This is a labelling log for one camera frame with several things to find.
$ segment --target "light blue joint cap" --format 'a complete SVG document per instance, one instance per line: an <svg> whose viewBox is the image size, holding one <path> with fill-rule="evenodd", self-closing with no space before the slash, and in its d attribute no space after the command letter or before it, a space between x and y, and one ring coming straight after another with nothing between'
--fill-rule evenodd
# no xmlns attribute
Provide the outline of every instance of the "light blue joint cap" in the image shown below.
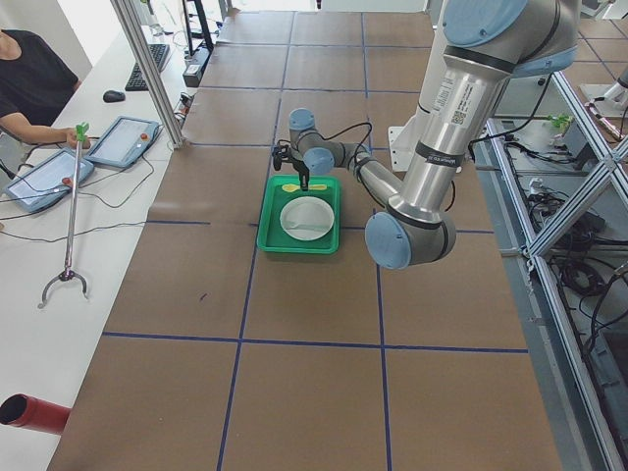
<svg viewBox="0 0 628 471"><path fill-rule="evenodd" d="M528 0L449 0L443 15L452 46L475 47L496 38L517 21Z"/></svg>
<svg viewBox="0 0 628 471"><path fill-rule="evenodd" d="M408 234L389 213L377 213L366 223L366 246L375 262L385 268L400 270L412 259Z"/></svg>
<svg viewBox="0 0 628 471"><path fill-rule="evenodd" d="M312 147L303 154L303 162L312 175L327 175L336 163L334 154L325 147Z"/></svg>
<svg viewBox="0 0 628 471"><path fill-rule="evenodd" d="M542 74L562 71L576 60L576 49L577 47L573 46L565 51L519 64L514 68L512 77L514 79L521 79L522 77L540 76Z"/></svg>
<svg viewBox="0 0 628 471"><path fill-rule="evenodd" d="M314 114L307 108L292 110L289 117L291 131L305 131L314 128Z"/></svg>

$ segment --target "aluminum frame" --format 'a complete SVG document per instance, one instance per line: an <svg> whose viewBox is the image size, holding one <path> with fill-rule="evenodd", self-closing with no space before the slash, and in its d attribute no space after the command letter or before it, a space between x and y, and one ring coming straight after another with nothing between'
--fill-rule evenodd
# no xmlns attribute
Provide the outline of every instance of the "aluminum frame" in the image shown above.
<svg viewBox="0 0 628 471"><path fill-rule="evenodd" d="M497 142L492 142L492 146L497 156L506 188L510 193L515 213L523 228L526 240L524 253L529 257L529 270L536 270L539 275L569 366L574 374L579 393L594 428L602 458L608 470L625 471L614 437L602 413L594 382L586 364L582 361L580 347L569 322L568 313L565 311L560 294L555 286L550 266L543 256L611 185L628 209L628 177L624 168L618 165L619 162L625 160L626 156L628 156L628 139L624 139L616 149L611 149L598 132L593 120L580 103L564 75L556 73L554 78L558 92L565 99L571 112L581 125L582 132L598 157L599 162L587 175L576 192L561 206L550 223L544 226L538 234L535 233L530 222L527 205L521 199L516 176L512 172L506 153ZM492 120L487 122L487 128L489 134L497 133L497 128Z"/></svg>
<svg viewBox="0 0 628 471"><path fill-rule="evenodd" d="M118 15L120 25L129 41L133 56L146 80L148 92L155 104L161 122L173 143L173 147L180 149L184 143L183 134L173 113L168 93L166 93L164 83L161 81L155 61L144 39L137 11L133 7L131 0L111 0L111 5L114 7L116 15Z"/></svg>

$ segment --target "person's arm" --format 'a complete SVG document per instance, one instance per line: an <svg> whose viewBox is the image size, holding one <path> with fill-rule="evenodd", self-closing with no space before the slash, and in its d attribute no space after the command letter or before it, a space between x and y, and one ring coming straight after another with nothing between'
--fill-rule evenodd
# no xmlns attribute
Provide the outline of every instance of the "person's arm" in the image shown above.
<svg viewBox="0 0 628 471"><path fill-rule="evenodd" d="M22 113L11 113L0 118L0 127L22 142L28 144L51 144L66 142L70 147L77 146L77 132L72 128L50 128L32 125ZM89 147L89 140L83 148Z"/></svg>

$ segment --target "black cable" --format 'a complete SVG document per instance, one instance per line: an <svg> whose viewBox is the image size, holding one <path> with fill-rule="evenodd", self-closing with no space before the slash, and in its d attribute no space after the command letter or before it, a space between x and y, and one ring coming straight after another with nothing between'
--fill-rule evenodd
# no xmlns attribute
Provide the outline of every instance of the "black cable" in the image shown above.
<svg viewBox="0 0 628 471"><path fill-rule="evenodd" d="M373 125L371 123L369 123L368 121L364 121L362 123L357 123L355 125L351 125L347 128L344 128L342 131L339 131L333 135L330 135L328 137L323 136L322 134L320 134L318 131L313 131L313 132L305 132L302 135L299 136L299 138L296 140L296 143L294 144L294 149L297 152L300 152L298 149L298 145L301 142L301 140L307 136L307 135L311 135L311 134L316 134L318 135L321 139L328 141L328 140L332 140L335 139L336 137L338 137L339 135L342 135L348 131L354 130L356 128L360 128L366 126L368 127L368 130L366 131L366 133L364 134L364 137L362 137L362 140L360 140L360 142L356 145L355 150L353 151L353 154L349 157L348 161L346 162L346 165L344 164L346 161L346 154L343 153L342 155L342 161L341 161L341 165L343 167L346 167L347 169L349 168L349 165L351 163L351 161L353 161L353 165L355 168L355 176L357 177L358 181L360 183L362 183L362 186L364 186L364 189L366 189L366 192L369 193L369 196L371 196L371 198L373 198L373 200L379 205L382 206L382 203L380 203L377 198L373 195L373 193L371 192L371 190L366 186L366 184L364 184L364 182L362 181L362 179L360 178L360 169L362 168L362 165L366 164L367 161L360 161L363 162L361 165L359 162L356 162L357 159L357 154L360 151L360 149L363 149L366 152L366 148L364 147L364 142L366 142L366 139L369 138L369 136L371 135L371 132L373 131Z"/></svg>
<svg viewBox="0 0 628 471"><path fill-rule="evenodd" d="M157 127L157 128L155 129L155 132L153 133L152 138L150 139L150 145L151 145L151 146L152 146L152 144L155 142L155 140L157 139L157 137L159 137L159 134L161 134L162 129L163 129L163 125L161 125L161 126L159 126L159 127ZM140 157L141 157L142 159L146 160L146 159L144 158L144 154L142 154ZM93 184L97 184L97 183L103 182L103 181L105 181L105 180L107 180L107 179L111 179L112 177L115 177L116 175L123 174L126 170L127 170L127 169L121 169L121 170L119 170L119 171L117 171L117 172L114 172L113 174L109 174L109 175L107 175L107 176L105 176L105 177L103 177L103 178L101 178L101 179L94 180L93 182L89 182L89 183L86 183L86 184L82 184L82 185L80 185L80 186L79 186L79 188L87 188L88 186L92 186Z"/></svg>
<svg viewBox="0 0 628 471"><path fill-rule="evenodd" d="M551 24L551 28L549 29L548 34L543 39L543 41L541 41L541 43L534 49L534 51L532 51L530 54L528 54L527 56L519 60L519 64L526 62L528 59L531 59L537 54L539 54L543 50L543 48L548 45L548 43L551 41L551 39L555 35L556 30L558 29L558 25L560 24L560 2L558 0L554 0L554 2L555 2L554 3L555 7L554 7L554 12L553 12L553 22Z"/></svg>
<svg viewBox="0 0 628 471"><path fill-rule="evenodd" d="M584 345L585 355L590 355L591 352L593 352L594 348L596 347L596 338L599 333L599 330L596 328L596 322L598 320L598 315L600 314L600 309L602 308L602 304L604 303L604 300L606 299L606 297L608 296L608 293L610 292L610 287L612 287L612 285L620 278L621 277L617 276L616 274L613 274L613 276L610 277L610 280L608 280L608 283L606 283L606 286L604 287L604 291L598 298L596 307L594 308L593 313L591 314L591 326L590 326L591 333Z"/></svg>
<svg viewBox="0 0 628 471"><path fill-rule="evenodd" d="M490 140L490 139L495 139L496 137L503 137L505 135L508 134L512 134L514 132L517 131L521 131L523 130L526 126L528 126L532 120L534 119L537 110L539 109L539 107L541 106L541 103L543 102L543 97L546 96L546 92L548 91L548 88L550 86L550 82L551 82L551 78L553 77L553 74L549 74L548 75L548 80L546 81L545 86L543 87L543 90L541 91L541 95L539 95L539 99L537 100L537 104L534 105L534 108L532 109L532 113L530 113L530 116L528 117L528 119L525 121L525 123L521 126L519 126L518 128L515 128L514 130L510 130L510 131L504 131L504 132L500 132L498 134L493 134L493 135L485 135L484 137L480 137L477 139L473 139L469 142L469 145L467 146L467 149L469 150L469 154L471 154L471 158L473 159L473 161L475 162L475 153L473 152L473 146L478 143L478 142L482 142L485 140Z"/></svg>
<svg viewBox="0 0 628 471"><path fill-rule="evenodd" d="M0 170L2 170L10 180L16 177L16 174L7 167L7 164L4 163L2 159L0 159Z"/></svg>
<svg viewBox="0 0 628 471"><path fill-rule="evenodd" d="M528 209L528 216L532 227L537 233L543 228L543 224L539 222L537 214L540 214L542 217L553 216L558 208L565 202L564 199L558 198L551 193L531 194L527 196L525 200L533 202L532 206ZM556 246L562 248L569 247L570 251L586 252L596 243L595 232L595 228L587 219L580 218L569 229L569 232L558 240Z"/></svg>
<svg viewBox="0 0 628 471"><path fill-rule="evenodd" d="M0 203L10 203L12 201L25 201L27 199L40 198L42 196L49 196L51 194L58 194L58 191L51 191L49 193L43 193L43 194L33 194L31 196L22 196L21 198L3 199L3 200L0 200Z"/></svg>
<svg viewBox="0 0 628 471"><path fill-rule="evenodd" d="M581 296L597 296L603 293L604 279L600 272L580 260L568 260L560 271L562 283Z"/></svg>
<svg viewBox="0 0 628 471"><path fill-rule="evenodd" d="M601 264L601 265L604 265L605 267L607 267L607 268L609 268L609 269L611 269L611 270L613 270L613 271L617 269L617 267L615 267L614 265L611 265L610 263L608 263L608 262L606 262L606 261L604 261L604 260L601 260L600 258L596 258L596 257L592 257L592 256L586 256L586 257L582 257L582 259L580 259L580 260L575 260L575 259L571 258L571 257L569 256L569 254L567 254L566 256L562 256L562 255L555 255L555 256L553 256L553 257L551 258L551 260L549 261L549 264L550 264L550 265L556 265L556 266L557 266L557 264L556 264L556 263L553 263L553 262L552 262L552 260L553 260L554 258L564 258L566 263L569 263L569 262L578 262L578 263L583 264L583 265L588 265L588 264L586 264L586 263L584 262L584 260L592 260L592 261L594 261L594 262L596 262L596 263L599 263L599 264ZM590 269L591 271L595 271L595 272L596 272L596 269L595 269L594 267L591 267L590 265L588 265L588 267L589 267L589 269ZM552 273L554 274L554 277L556 278L556 281L557 281L557 282L558 282L558 281L561 281L561 282L562 282L562 279L560 279L560 278L559 278L559 277L558 277L558 276L557 276L557 275L556 275L553 271L552 271ZM598 274L597 274L597 277L598 277L598 283L599 283L599 282L600 282L600 280L602 279L602 276L600 276L600 274L598 273ZM626 279L625 274L624 274L624 276L622 276L622 277L620 277L620 278L621 278L621 280L624 282L624 284L626 285L626 287L628 287L628 279ZM567 303L566 297L564 296L564 292L563 292L563 290L562 290L562 283L558 283L558 284L557 284L557 286L560 288L561 298L562 298L562 301L563 301L563 304L565 305L565 307L566 307L566 308L568 308L569 310L574 310L574 309L573 309L572 307L570 307L570 306L568 305L568 303ZM591 320L591 324L592 324L592 325L597 326L597 327L595 328L595 330L594 330L595 335L597 335L597 334L598 334L598 332L599 332L601 329L605 329L605 328L607 328L607 327L609 327L609 326L611 326L611 325L613 325L613 324L616 324L617 322L621 321L622 319L624 319L624 318L628 317L628 310L626 310L626 311L625 311L625 312L623 312L621 315L619 315L619 316L617 316L617 317L615 317L615 318L613 318L613 319L611 319L611 320L609 320L609 321L607 321L607 322L605 322L605 323L604 323L604 322L601 322L601 321L599 321L599 320L598 320L599 310L598 310L598 312L594 311L594 314L595 314L595 315L592 315L592 314L589 314L589 313L585 312L585 310L584 310L584 309L583 309L583 307L582 307L583 302L584 302L587 298L589 298L589 297L595 297L595 296L597 296L597 295L604 294L604 293L606 292L606 286L607 286L607 284L606 284L604 281L602 281L602 288L599 288L599 289L596 289L596 290L591 290L589 293L587 293L587 294L583 295L583 296L580 298L580 301L578 302L578 311L579 311L582 315L584 315L585 317L589 318L589 319Z"/></svg>
<svg viewBox="0 0 628 471"><path fill-rule="evenodd" d="M549 155L571 155L569 152L546 152L545 155L537 152L536 150L528 149L525 145L519 142L505 142L503 144L504 147L513 147L518 149L523 154L527 155L531 159L541 160L543 162L549 162L551 164L573 164L577 162L576 158L566 158L566 159L554 159L549 157Z"/></svg>
<svg viewBox="0 0 628 471"><path fill-rule="evenodd" d="M142 159L144 162L146 162L148 164L148 166L150 167L150 172L148 173L148 175L146 175L143 179L141 179L139 181L139 183L131 190L131 192L129 193L129 195L122 200L122 202L118 203L118 204L111 204L108 203L107 201L105 201L101 196L94 194L94 193L87 193L86 191L80 191L78 194L84 194L87 196L93 196L94 198L98 199L101 203L103 203L105 206L108 206L110 208L113 209L118 209L120 207L122 207L125 203L127 203L129 201L129 199L131 199L131 197L133 196L133 194L135 193L135 191L144 183L146 182L146 180L148 180L148 178L153 175L155 173L155 167L153 167L153 165L146 160L146 158L143 155L139 156L140 159Z"/></svg>
<svg viewBox="0 0 628 471"><path fill-rule="evenodd" d="M599 245L628 245L628 240L617 240L596 235L596 243Z"/></svg>
<svg viewBox="0 0 628 471"><path fill-rule="evenodd" d="M115 228L136 227L136 226L141 226L143 224L145 224L145 223L144 222L139 222L139 223L119 223L119 224L114 224L113 226L98 226L96 228L92 228L92 229L88 229L86 231L82 231L80 233L76 233L75 236L82 236L82 235L85 235L85 234L93 233L94 231L101 231L101 230L108 230L108 229L115 229ZM8 237L12 237L12 238L18 238L20 240L28 240L30 242L46 242L46 243L55 243L55 242L59 242L61 240L65 240L65 239L68 238L67 235L64 235L62 237L52 238L52 239L24 237L23 235L10 234L10 233L7 233L5 231L0 231L0 234L3 234L3 235L8 236Z"/></svg>
<svg viewBox="0 0 628 471"><path fill-rule="evenodd" d="M453 203L455 203L455 183L451 181L451 201L449 202L449 205L445 208L445 212L453 207Z"/></svg>
<svg viewBox="0 0 628 471"><path fill-rule="evenodd" d="M621 139L621 135L624 134L624 122L626 121L626 113L628 112L628 106L624 110L624 113L621 115L621 126L619 127L619 138Z"/></svg>
<svg viewBox="0 0 628 471"><path fill-rule="evenodd" d="M39 208L36 211L33 211L31 213L21 214L19 216L10 216L8 218L0 218L0 221L10 221L12 219L27 218L28 216L32 216L33 214L38 214L38 213L41 213L41 212L45 211L46 209L48 209L48 207L49 206L44 206L43 208Z"/></svg>
<svg viewBox="0 0 628 471"><path fill-rule="evenodd" d="M33 147L31 147L28 152L26 154L24 154L23 160L28 160L28 158L30 157L30 155L37 149L40 149L41 147L45 147L46 145L56 145L57 148L61 148L62 144L65 144L66 141L62 141L62 142L48 142L48 143L41 143L41 144L35 144Z"/></svg>

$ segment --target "green tray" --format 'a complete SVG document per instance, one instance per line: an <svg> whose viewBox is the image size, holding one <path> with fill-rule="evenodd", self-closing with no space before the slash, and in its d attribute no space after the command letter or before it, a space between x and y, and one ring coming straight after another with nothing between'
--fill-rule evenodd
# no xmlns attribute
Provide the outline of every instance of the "green tray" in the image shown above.
<svg viewBox="0 0 628 471"><path fill-rule="evenodd" d="M268 180L264 193L257 246L267 252L334 253L340 240L340 182L334 177L312 177L309 184L326 184L327 189L284 191L286 183L299 185L296 175L275 175ZM316 240L297 240L282 229L279 216L290 201L301 196L315 196L329 203L334 210L332 229Z"/></svg>

